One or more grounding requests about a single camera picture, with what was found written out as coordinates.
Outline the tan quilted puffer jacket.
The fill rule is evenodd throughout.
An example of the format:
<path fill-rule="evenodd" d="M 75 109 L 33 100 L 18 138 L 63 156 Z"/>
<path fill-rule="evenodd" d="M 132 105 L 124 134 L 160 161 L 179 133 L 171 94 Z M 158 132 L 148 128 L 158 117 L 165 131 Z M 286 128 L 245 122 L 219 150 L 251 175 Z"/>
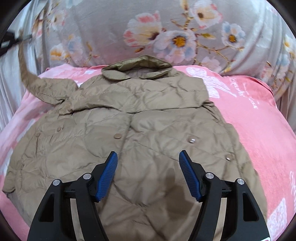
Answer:
<path fill-rule="evenodd" d="M 244 179 L 267 214 L 259 175 L 203 80 L 141 56 L 106 66 L 78 86 L 30 73 L 23 50 L 18 59 L 27 90 L 53 106 L 16 145 L 4 181 L 26 223 L 53 180 L 76 180 L 112 151 L 114 180 L 96 207 L 110 240 L 189 238 L 201 204 L 180 170 L 182 150 L 221 179 Z"/>

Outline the silver satin bed sheet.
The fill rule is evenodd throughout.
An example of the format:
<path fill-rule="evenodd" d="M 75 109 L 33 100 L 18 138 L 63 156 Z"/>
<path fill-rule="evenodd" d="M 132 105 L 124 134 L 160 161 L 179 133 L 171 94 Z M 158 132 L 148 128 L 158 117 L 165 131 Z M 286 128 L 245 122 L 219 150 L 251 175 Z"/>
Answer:
<path fill-rule="evenodd" d="M 23 11 L 17 15 L 7 29 L 13 40 L 28 37 L 24 53 L 28 69 L 35 74 L 44 72 L 49 66 L 45 42 L 44 11 Z M 18 59 L 18 43 L 1 56 L 1 131 L 8 125 L 26 92 L 21 83 Z"/>

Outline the pink floral blanket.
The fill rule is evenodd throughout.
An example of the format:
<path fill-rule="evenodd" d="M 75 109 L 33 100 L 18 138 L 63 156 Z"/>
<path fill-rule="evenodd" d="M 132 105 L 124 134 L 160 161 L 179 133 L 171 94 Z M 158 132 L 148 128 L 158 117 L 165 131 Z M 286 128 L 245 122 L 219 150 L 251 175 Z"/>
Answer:
<path fill-rule="evenodd" d="M 48 69 L 40 77 L 68 78 L 80 86 L 101 74 L 103 67 L 63 64 Z M 237 130 L 264 189 L 270 238 L 277 240 L 295 214 L 295 134 L 276 107 L 272 91 L 262 81 L 248 76 L 222 77 L 196 65 L 174 68 L 202 78 L 210 100 Z M 16 144 L 49 109 L 48 104 L 26 91 L 17 111 L 1 131 L 1 212 L 21 240 L 27 240 L 29 227 L 2 192 L 4 178 Z"/>

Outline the grey floral duvet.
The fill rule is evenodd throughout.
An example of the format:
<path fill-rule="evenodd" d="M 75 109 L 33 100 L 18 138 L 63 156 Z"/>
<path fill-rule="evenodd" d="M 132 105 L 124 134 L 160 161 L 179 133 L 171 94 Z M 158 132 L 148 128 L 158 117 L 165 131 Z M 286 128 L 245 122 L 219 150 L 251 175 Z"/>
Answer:
<path fill-rule="evenodd" d="M 266 83 L 295 100 L 295 37 L 267 1 L 33 1 L 29 33 L 38 71 L 151 55 Z"/>

